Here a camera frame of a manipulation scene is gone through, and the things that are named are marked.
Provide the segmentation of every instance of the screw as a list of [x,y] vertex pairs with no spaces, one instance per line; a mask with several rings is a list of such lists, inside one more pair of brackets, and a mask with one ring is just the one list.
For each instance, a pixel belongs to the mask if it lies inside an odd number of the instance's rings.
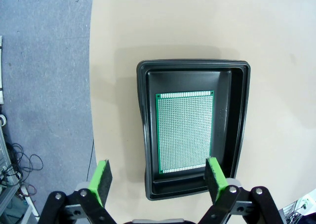
[[60,193],[57,193],[56,196],[55,196],[55,198],[56,198],[57,200],[61,199],[61,194],[60,194]]
[[229,188],[229,192],[230,192],[230,193],[236,193],[236,192],[237,192],[237,189],[236,189],[234,186],[231,186],[231,187]]
[[256,193],[257,193],[257,194],[262,194],[262,189],[256,188]]
[[87,195],[87,191],[82,190],[82,191],[80,192],[80,195],[81,195],[82,197],[85,197],[85,196]]

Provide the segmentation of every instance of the black tray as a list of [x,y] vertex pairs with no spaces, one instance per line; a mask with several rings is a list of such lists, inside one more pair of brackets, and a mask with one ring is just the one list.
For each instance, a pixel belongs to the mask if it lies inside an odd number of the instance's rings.
[[160,174],[156,128],[157,93],[214,90],[211,154],[225,176],[237,171],[245,125],[250,80],[246,61],[148,60],[137,66],[137,91],[144,129],[145,189],[149,200],[207,190],[204,168]]

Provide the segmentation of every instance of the blue floor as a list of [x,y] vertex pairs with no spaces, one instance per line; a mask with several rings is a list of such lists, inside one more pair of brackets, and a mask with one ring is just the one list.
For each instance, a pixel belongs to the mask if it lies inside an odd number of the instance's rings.
[[[39,212],[50,192],[70,194],[86,180],[93,141],[91,5],[92,0],[0,0],[2,112],[12,142],[43,160],[43,170],[27,179],[37,189]],[[95,167],[93,153],[90,174]]]

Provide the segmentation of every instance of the beige table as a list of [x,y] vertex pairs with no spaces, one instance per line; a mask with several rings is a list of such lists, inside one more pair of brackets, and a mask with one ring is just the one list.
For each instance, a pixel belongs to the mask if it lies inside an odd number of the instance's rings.
[[97,160],[113,183],[106,205],[134,218],[197,222],[208,193],[148,201],[136,65],[214,58],[251,65],[237,178],[270,189],[279,208],[316,187],[316,0],[93,0],[90,85]]

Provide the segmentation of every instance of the green gripper pad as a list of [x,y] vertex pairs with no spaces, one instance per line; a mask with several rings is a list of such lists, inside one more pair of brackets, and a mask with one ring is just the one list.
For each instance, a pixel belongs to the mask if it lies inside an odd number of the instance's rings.
[[214,91],[156,94],[159,173],[205,166],[213,107]]
[[215,157],[206,159],[205,181],[212,198],[215,203],[221,193],[228,186],[225,175]]
[[111,182],[112,173],[109,161],[99,161],[90,182],[89,190],[96,196],[102,207],[105,206]]

